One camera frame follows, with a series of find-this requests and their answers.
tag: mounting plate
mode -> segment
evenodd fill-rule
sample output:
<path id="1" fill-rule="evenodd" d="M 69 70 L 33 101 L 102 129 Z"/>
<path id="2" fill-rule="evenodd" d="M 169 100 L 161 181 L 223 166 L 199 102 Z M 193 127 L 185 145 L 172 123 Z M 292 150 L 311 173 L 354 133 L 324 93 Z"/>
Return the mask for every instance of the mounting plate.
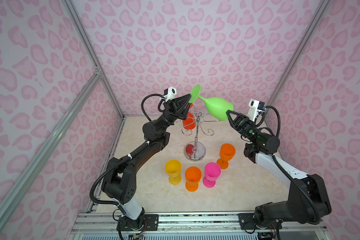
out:
<path id="1" fill-rule="evenodd" d="M 255 226 L 254 222 L 253 222 L 253 213 L 250 214 L 237 214 L 237 216 L 239 217 L 239 223 L 240 223 L 240 227 L 241 230 L 253 230 L 253 228 L 259 229 L 258 227 Z"/>
<path id="2" fill-rule="evenodd" d="M 158 226 L 158 215 L 157 214 L 145 214 L 144 221 L 147 222 L 146 231 L 157 231 Z M 121 231 L 134 231 L 131 227 L 127 226 L 125 218 L 121 218 L 120 223 L 117 225 L 117 229 L 121 229 Z"/>

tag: white arm segment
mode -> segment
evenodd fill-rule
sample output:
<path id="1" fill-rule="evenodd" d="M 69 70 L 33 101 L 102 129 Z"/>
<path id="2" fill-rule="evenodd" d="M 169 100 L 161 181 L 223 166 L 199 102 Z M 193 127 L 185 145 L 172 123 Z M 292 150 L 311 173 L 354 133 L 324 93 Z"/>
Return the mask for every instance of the white arm segment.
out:
<path id="1" fill-rule="evenodd" d="M 298 170 L 295 167 L 292 167 L 291 165 L 289 165 L 288 163 L 286 163 L 285 161 L 281 160 L 280 158 L 278 158 L 275 155 L 277 161 L 279 162 L 279 164 L 287 171 L 287 173 L 289 175 L 291 175 L 293 178 L 296 179 L 303 179 L 305 177 L 307 177 L 307 173 Z M 272 155 L 266 155 L 263 152 L 259 152 L 256 154 L 256 163 L 259 164 L 260 166 L 264 167 L 265 169 L 267 169 L 270 173 L 272 173 L 275 177 L 277 177 L 280 181 L 283 182 L 283 184 L 285 184 L 287 186 L 287 188 L 289 189 L 289 186 L 291 184 L 291 181 L 282 173 L 282 171 L 276 166 L 276 164 L 274 163 L 273 159 L 272 159 Z"/>
<path id="2" fill-rule="evenodd" d="M 113 200 L 118 204 L 118 205 L 115 204 L 116 207 L 118 207 L 120 210 L 121 209 L 124 210 L 125 215 L 123 216 L 127 216 L 132 220 L 136 220 L 139 217 L 141 211 L 143 210 L 143 208 L 137 202 L 135 196 L 133 196 L 132 199 L 126 204 L 120 204 L 120 202 L 117 199 L 113 199 Z"/>

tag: metal bracket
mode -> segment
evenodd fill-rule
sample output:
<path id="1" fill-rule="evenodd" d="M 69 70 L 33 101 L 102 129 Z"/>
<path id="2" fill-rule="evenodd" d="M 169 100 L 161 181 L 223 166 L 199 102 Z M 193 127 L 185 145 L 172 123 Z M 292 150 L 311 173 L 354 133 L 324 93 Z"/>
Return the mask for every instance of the metal bracket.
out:
<path id="1" fill-rule="evenodd" d="M 89 40 L 87 33 L 84 29 L 83 24 L 81 23 L 81 17 L 79 16 L 76 7 L 74 6 L 74 4 L 72 3 L 72 0 L 61 0 L 62 4 L 64 5 L 67 14 L 69 15 L 73 26 L 75 27 L 77 33 L 79 34 L 80 40 L 82 41 L 84 48 L 87 50 L 88 53 L 88 57 L 91 59 L 93 67 L 95 68 L 95 74 L 100 74 L 100 75 L 104 75 L 104 72 L 101 68 L 100 62 L 97 59 L 97 56 L 95 54 L 95 51 L 91 45 L 91 41 Z M 102 82 L 103 85 L 106 89 L 106 92 L 112 102 L 112 104 L 115 107 L 116 112 L 118 113 L 120 118 L 123 118 L 124 115 L 121 111 L 120 105 L 116 100 L 116 96 L 114 94 L 114 92 L 112 91 L 110 84 L 108 82 L 108 80 L 106 79 L 106 76 L 102 76 Z"/>
<path id="2" fill-rule="evenodd" d="M 259 229 L 253 221 L 253 214 L 238 214 L 239 223 L 241 230 L 253 230 L 254 228 Z"/>
<path id="3" fill-rule="evenodd" d="M 144 215 L 144 221 L 147 222 L 146 231 L 157 231 L 158 227 L 158 215 L 157 214 L 146 214 Z M 117 228 L 121 229 L 122 231 L 133 231 L 133 229 L 127 226 L 127 222 L 125 218 L 121 218 L 120 223 L 117 225 Z"/>

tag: table surface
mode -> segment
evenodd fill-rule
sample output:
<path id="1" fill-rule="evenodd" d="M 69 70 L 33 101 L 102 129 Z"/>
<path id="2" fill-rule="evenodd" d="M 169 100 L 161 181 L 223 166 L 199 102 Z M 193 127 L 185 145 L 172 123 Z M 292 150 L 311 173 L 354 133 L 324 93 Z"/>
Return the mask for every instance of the table surface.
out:
<path id="1" fill-rule="evenodd" d="M 205 116 L 204 119 L 216 120 L 212 116 Z M 115 157 L 129 154 L 144 142 L 142 126 L 147 121 L 146 117 L 127 117 Z M 246 142 L 240 139 L 240 135 L 230 127 L 228 121 L 203 122 L 200 125 L 205 132 L 208 128 L 215 131 L 213 136 L 206 136 L 199 130 L 198 140 L 206 148 L 206 156 L 201 161 L 191 162 L 185 158 L 184 147 L 194 140 L 196 131 L 185 136 L 181 132 L 182 122 L 178 122 L 167 129 L 171 134 L 168 145 L 138 171 L 135 197 L 145 212 L 253 211 L 261 204 L 287 200 L 287 187 L 266 169 L 244 156 Z M 189 192 L 185 188 L 185 170 L 196 166 L 201 169 L 203 178 L 205 165 L 220 158 L 220 147 L 224 143 L 232 144 L 236 148 L 236 154 L 229 161 L 229 167 L 222 170 L 215 187 L 207 188 L 201 180 L 198 190 Z M 165 163 L 171 159 L 177 159 L 182 164 L 182 181 L 178 185 L 168 182 L 164 170 Z M 102 192 L 101 200 L 109 200 L 109 197 Z M 113 205 L 100 204 L 97 207 L 98 213 L 114 210 Z"/>

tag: pink goblet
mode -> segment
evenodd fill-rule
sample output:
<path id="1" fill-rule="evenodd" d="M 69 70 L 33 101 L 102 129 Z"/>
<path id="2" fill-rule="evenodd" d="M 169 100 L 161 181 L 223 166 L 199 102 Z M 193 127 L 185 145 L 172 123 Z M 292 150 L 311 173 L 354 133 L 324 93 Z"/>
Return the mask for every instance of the pink goblet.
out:
<path id="1" fill-rule="evenodd" d="M 203 184 L 208 187 L 214 187 L 216 180 L 221 174 L 221 168 L 216 162 L 210 162 L 205 166 Z"/>

